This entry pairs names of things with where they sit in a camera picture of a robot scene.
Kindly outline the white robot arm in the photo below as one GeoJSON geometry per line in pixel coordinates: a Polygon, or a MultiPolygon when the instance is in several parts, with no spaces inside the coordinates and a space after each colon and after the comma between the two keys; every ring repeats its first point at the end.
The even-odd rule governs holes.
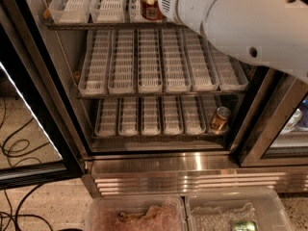
{"type": "Polygon", "coordinates": [[[300,0],[142,0],[247,64],[308,83],[308,6],[300,0]]]}

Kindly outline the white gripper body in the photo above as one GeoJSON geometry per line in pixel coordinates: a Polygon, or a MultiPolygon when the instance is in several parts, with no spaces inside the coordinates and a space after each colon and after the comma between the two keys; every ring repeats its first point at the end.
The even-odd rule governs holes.
{"type": "Polygon", "coordinates": [[[179,0],[158,0],[161,13],[168,21],[175,24],[181,24],[181,20],[178,15],[178,1],[179,0]]]}

